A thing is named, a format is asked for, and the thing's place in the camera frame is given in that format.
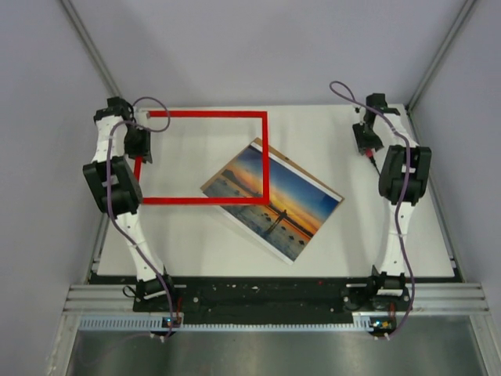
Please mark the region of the red handled screwdriver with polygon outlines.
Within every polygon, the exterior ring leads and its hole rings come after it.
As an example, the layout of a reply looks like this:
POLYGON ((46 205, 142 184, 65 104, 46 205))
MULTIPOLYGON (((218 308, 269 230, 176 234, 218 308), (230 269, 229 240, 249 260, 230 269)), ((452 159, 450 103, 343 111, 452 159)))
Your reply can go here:
POLYGON ((373 155, 373 151, 371 149, 366 150, 366 156, 368 157, 371 165, 375 168, 377 171, 377 174, 380 175, 380 169, 377 166, 377 162, 375 160, 375 157, 373 155))

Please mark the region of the sunset photo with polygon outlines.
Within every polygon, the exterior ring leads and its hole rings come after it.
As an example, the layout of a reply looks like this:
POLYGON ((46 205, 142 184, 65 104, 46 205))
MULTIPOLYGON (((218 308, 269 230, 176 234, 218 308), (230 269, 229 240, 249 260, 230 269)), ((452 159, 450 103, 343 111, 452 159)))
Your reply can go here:
MULTIPOLYGON (((263 198, 263 142, 256 138, 200 188, 207 198, 263 198)), ((344 198, 269 148, 269 201, 220 210, 253 241, 293 264, 344 198)))

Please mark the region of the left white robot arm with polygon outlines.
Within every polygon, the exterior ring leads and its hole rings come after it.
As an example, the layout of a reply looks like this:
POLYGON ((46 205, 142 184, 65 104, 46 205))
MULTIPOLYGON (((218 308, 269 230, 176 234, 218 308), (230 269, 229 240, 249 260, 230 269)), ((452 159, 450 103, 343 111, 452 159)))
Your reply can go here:
POLYGON ((85 181, 98 209, 107 214, 111 224, 124 238, 136 270, 137 302, 151 301, 166 311, 177 303, 177 291, 159 257, 150 250, 140 223, 139 207, 143 202, 139 179, 126 159, 152 163, 151 134, 146 126, 149 115, 119 96, 106 100, 93 120, 98 131, 96 151, 83 166, 85 181))

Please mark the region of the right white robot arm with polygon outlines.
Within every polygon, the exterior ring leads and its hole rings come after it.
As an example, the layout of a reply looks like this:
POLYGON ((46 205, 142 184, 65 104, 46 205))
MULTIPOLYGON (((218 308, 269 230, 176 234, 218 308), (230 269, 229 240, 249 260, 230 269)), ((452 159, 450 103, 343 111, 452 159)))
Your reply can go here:
POLYGON ((389 126, 393 143, 387 147, 382 167, 378 170, 378 192, 386 200, 388 233, 384 255, 374 265, 365 291, 367 304, 376 310, 385 309, 394 299, 409 297, 405 286, 405 272, 409 258, 405 241, 410 219, 418 201, 426 193, 432 152, 420 146, 402 126, 400 112, 389 107, 383 93, 366 97, 365 105, 356 110, 360 121, 352 126, 359 154, 376 165, 374 154, 384 148, 374 127, 378 121, 389 126))

